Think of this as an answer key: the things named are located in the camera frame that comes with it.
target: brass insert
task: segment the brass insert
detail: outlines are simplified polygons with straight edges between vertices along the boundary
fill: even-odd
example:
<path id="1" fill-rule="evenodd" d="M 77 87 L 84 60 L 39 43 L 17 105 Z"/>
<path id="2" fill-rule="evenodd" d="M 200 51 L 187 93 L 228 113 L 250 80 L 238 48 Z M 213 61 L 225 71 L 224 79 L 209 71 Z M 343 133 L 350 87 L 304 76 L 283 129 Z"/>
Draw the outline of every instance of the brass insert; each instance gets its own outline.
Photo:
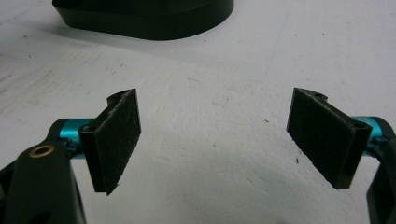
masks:
<path id="1" fill-rule="evenodd" d="M 55 150 L 55 147 L 53 145 L 36 147 L 32 151 L 30 151 L 29 156 L 35 159 L 41 158 L 49 155 L 53 150 Z"/>

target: black gripper pad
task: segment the black gripper pad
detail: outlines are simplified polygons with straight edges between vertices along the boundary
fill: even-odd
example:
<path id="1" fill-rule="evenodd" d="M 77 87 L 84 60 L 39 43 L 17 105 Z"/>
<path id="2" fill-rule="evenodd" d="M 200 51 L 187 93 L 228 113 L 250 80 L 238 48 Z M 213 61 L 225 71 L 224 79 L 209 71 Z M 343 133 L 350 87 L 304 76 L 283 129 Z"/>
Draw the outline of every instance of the black gripper pad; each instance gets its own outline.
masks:
<path id="1" fill-rule="evenodd" d="M 136 147 L 141 133 L 136 90 L 107 98 L 108 107 L 79 136 L 96 192 L 109 195 Z"/>
<path id="2" fill-rule="evenodd" d="M 288 133 L 335 189 L 349 188 L 371 130 L 328 104 L 325 95 L 294 89 Z"/>

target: blue anodized part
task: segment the blue anodized part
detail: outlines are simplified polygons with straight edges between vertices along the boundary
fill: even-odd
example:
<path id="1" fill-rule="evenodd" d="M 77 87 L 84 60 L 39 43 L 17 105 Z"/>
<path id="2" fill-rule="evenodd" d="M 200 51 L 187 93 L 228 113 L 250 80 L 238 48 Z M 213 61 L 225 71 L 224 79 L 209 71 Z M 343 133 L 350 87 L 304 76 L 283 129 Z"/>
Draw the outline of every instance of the blue anodized part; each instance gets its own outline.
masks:
<path id="1" fill-rule="evenodd" d="M 77 154 L 73 159 L 84 159 L 78 129 L 87 125 L 92 119 L 69 119 L 61 129 L 59 137 L 65 143 L 67 149 Z"/>
<path id="2" fill-rule="evenodd" d="M 354 120 L 364 122 L 368 125 L 370 125 L 373 129 L 370 133 L 369 140 L 367 142 L 367 147 L 378 147 L 381 151 L 384 151 L 385 149 L 382 148 L 383 144 L 379 144 L 383 141 L 388 141 L 386 138 L 384 138 L 382 134 L 381 127 L 379 124 L 371 117 L 352 117 Z M 371 156 L 367 151 L 364 151 L 363 156 Z"/>

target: black object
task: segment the black object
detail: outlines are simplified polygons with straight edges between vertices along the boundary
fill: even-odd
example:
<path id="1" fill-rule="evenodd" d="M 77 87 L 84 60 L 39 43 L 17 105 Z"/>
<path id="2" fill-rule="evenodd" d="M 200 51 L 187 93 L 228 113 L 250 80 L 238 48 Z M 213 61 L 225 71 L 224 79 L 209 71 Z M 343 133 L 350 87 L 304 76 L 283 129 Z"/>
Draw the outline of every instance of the black object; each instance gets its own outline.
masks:
<path id="1" fill-rule="evenodd" d="M 108 107 L 78 132 L 97 192 L 110 194 L 141 133 L 135 90 L 107 98 Z"/>
<path id="2" fill-rule="evenodd" d="M 371 130 L 328 104 L 323 94 L 294 89 L 288 132 L 334 188 L 349 188 Z"/>
<path id="3" fill-rule="evenodd" d="M 294 89 L 290 136 L 334 188 L 349 187 L 364 150 L 378 158 L 381 164 L 367 192 L 370 221 L 396 223 L 394 131 L 381 118 L 360 118 L 372 127 L 348 117 L 326 101 L 321 93 Z"/>
<path id="4" fill-rule="evenodd" d="M 82 149 L 95 190 L 108 195 L 141 133 L 135 90 L 114 94 L 107 102 L 97 119 L 80 128 L 82 148 L 61 137 L 71 119 L 60 119 L 42 143 L 0 171 L 0 223 L 85 223 L 69 160 Z"/>
<path id="5" fill-rule="evenodd" d="M 233 0 L 53 0 L 73 28 L 151 40 L 197 35 L 223 22 Z"/>

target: white surface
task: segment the white surface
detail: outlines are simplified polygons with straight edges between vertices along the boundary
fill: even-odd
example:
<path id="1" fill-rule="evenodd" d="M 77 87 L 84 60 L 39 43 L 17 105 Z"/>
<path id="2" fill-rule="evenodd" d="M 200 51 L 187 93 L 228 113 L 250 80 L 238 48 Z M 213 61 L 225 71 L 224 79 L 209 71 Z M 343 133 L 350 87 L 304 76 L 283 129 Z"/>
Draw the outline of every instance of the white surface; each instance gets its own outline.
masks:
<path id="1" fill-rule="evenodd" d="M 235 0 L 223 24 L 153 42 L 67 27 L 50 1 L 0 2 L 1 167 L 60 118 L 93 118 L 137 88 L 143 132 L 89 223 L 369 223 L 377 162 L 332 189 L 286 132 L 294 87 L 396 125 L 396 3 Z"/>

